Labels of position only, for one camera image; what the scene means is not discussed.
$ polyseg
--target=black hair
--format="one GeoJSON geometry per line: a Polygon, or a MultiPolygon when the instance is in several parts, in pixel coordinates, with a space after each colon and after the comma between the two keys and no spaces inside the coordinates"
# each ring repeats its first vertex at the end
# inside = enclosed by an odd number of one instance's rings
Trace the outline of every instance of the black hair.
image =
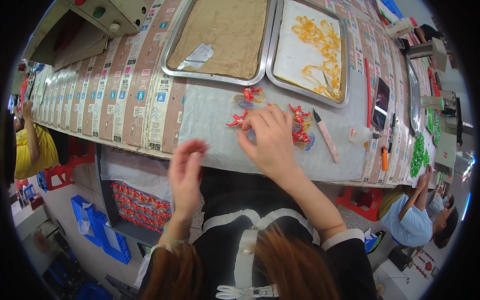
{"type": "Polygon", "coordinates": [[[437,245],[438,248],[443,248],[447,245],[448,240],[452,236],[453,232],[455,231],[456,225],[458,223],[458,211],[456,207],[454,207],[453,211],[448,216],[445,228],[441,231],[435,233],[433,237],[433,242],[437,245]]]}
{"type": "Polygon", "coordinates": [[[448,209],[453,207],[453,203],[455,202],[455,197],[452,195],[450,199],[448,200],[448,209]]]}

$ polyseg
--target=auburn hair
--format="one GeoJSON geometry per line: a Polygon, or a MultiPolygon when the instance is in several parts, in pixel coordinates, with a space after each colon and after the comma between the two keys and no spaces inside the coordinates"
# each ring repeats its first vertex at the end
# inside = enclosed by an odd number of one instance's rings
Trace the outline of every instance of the auburn hair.
{"type": "MultiPolygon", "coordinates": [[[[339,299],[327,264],[311,245],[286,238],[274,227],[259,233],[255,255],[280,299],[339,299]]],[[[192,245],[175,245],[172,252],[159,248],[152,259],[152,274],[142,300],[204,298],[202,262],[192,245]]]]}

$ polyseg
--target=red figurine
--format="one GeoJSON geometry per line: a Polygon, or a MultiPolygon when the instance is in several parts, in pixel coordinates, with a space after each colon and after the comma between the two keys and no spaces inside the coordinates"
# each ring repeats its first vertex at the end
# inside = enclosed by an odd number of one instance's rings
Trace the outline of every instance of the red figurine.
{"type": "Polygon", "coordinates": [[[299,105],[299,107],[297,109],[293,108],[292,105],[290,105],[290,103],[288,104],[288,107],[293,111],[293,113],[295,114],[295,119],[297,120],[297,123],[302,125],[303,122],[305,121],[303,119],[303,116],[310,116],[310,112],[303,112],[301,111],[301,106],[299,105]]]}
{"type": "Polygon", "coordinates": [[[293,142],[307,143],[311,141],[311,139],[308,138],[308,134],[306,132],[302,133],[302,131],[303,131],[303,126],[300,128],[299,131],[292,132],[293,142]]]}
{"type": "Polygon", "coordinates": [[[248,101],[252,101],[253,100],[253,92],[259,93],[261,91],[262,91],[262,88],[253,88],[251,86],[244,86],[243,87],[243,96],[248,101]]]}
{"type": "Polygon", "coordinates": [[[227,125],[228,127],[232,127],[232,126],[235,126],[235,125],[242,125],[243,124],[243,121],[245,121],[245,116],[247,115],[247,109],[245,108],[243,110],[243,115],[241,116],[237,116],[237,115],[233,115],[233,117],[235,118],[235,121],[233,121],[232,123],[230,124],[225,124],[227,125]]]}

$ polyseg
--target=electrical box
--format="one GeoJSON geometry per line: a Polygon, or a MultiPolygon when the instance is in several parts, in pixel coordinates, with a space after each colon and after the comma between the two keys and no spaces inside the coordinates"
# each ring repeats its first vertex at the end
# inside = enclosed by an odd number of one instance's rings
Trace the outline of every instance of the electrical box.
{"type": "Polygon", "coordinates": [[[57,70],[102,53],[108,37],[139,33],[146,16],[143,0],[55,0],[30,36],[23,58],[57,70]],[[80,47],[88,56],[72,53],[80,47]]]}
{"type": "Polygon", "coordinates": [[[456,159],[456,135],[440,133],[435,157],[435,169],[452,177],[456,159]]]}

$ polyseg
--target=red plastic stool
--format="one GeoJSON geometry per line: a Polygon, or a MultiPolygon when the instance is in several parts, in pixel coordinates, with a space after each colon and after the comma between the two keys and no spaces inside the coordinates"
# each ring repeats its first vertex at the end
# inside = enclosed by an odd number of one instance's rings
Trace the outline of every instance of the red plastic stool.
{"type": "Polygon", "coordinates": [[[88,154],[85,156],[83,156],[84,153],[83,151],[81,151],[82,147],[80,146],[76,138],[69,136],[68,144],[69,144],[68,163],[66,165],[57,165],[51,169],[44,170],[45,182],[47,184],[47,189],[49,191],[56,190],[58,188],[64,187],[69,184],[74,184],[75,182],[71,180],[70,174],[72,170],[75,168],[75,166],[95,162],[93,142],[89,143],[88,154]],[[55,175],[58,176],[58,178],[61,181],[61,184],[54,186],[52,184],[52,177],[54,177],[55,175]]]}
{"type": "Polygon", "coordinates": [[[378,221],[378,208],[380,207],[380,203],[382,202],[382,198],[384,196],[383,189],[377,188],[368,188],[368,192],[363,193],[360,199],[357,202],[357,205],[351,202],[353,187],[347,186],[345,187],[345,193],[343,197],[337,197],[336,203],[353,210],[360,216],[370,220],[370,221],[378,221]]]}

